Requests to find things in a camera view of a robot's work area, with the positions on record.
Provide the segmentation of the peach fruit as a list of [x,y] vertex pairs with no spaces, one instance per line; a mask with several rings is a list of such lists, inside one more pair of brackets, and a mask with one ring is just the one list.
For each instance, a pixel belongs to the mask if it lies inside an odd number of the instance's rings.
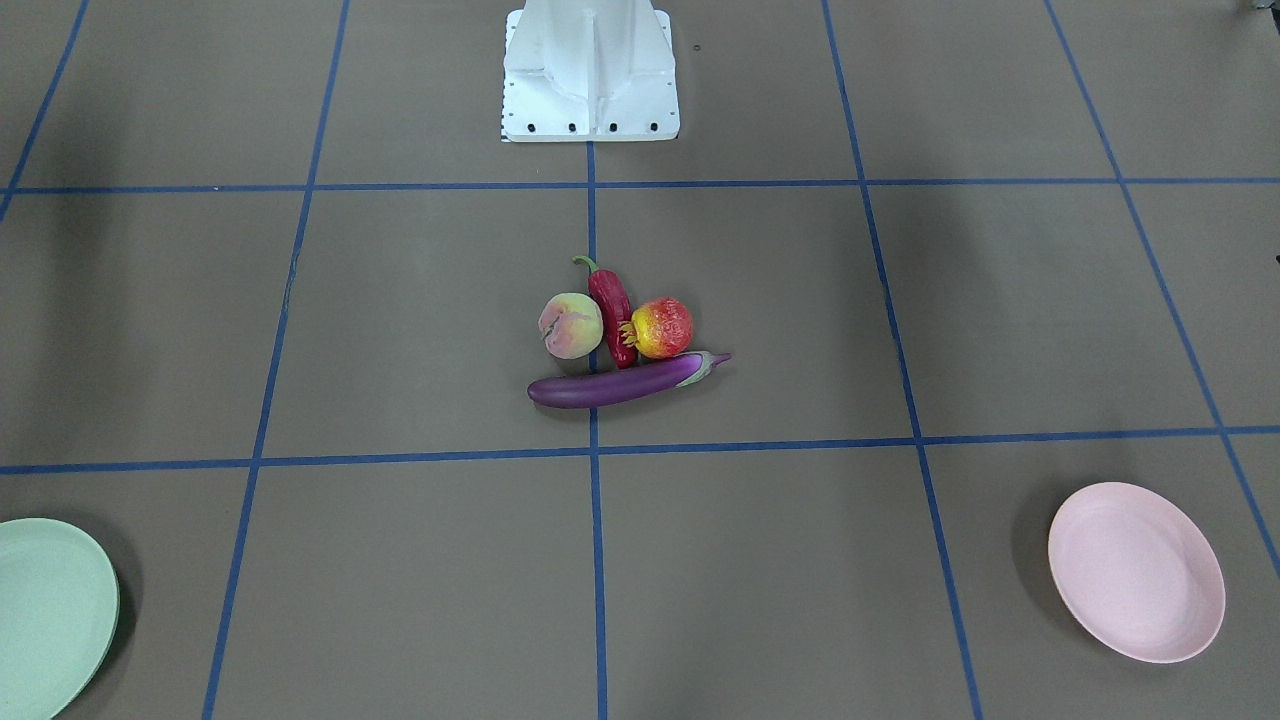
[[584,357],[603,341],[600,306],[588,293],[564,292],[548,300],[538,319],[548,354],[562,360]]

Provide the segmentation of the purple eggplant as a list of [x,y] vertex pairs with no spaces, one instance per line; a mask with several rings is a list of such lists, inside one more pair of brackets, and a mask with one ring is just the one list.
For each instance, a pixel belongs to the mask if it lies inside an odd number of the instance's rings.
[[543,407],[607,407],[692,386],[731,359],[731,354],[685,352],[614,372],[535,380],[527,396]]

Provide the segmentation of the red chili pepper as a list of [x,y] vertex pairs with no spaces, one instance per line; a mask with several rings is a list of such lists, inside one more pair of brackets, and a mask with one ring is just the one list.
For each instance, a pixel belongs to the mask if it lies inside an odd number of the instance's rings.
[[622,370],[634,366],[637,351],[626,345],[623,333],[623,324],[632,315],[632,305],[622,279],[588,255],[573,256],[572,263],[588,269],[588,293],[602,311],[603,340],[614,368]]

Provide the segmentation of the pink plate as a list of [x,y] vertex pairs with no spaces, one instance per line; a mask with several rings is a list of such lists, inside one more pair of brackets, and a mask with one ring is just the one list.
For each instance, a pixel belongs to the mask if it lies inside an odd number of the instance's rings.
[[1050,524],[1055,589],[1107,648],[1147,664],[1179,664],[1219,637],[1228,592],[1199,527],[1164,496],[1101,482],[1062,501]]

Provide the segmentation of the green plate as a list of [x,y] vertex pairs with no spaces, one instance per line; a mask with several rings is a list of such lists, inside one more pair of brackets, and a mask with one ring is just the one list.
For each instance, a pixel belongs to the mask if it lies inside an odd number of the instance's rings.
[[1,525],[1,716],[54,719],[90,684],[120,609],[102,546],[67,521]]

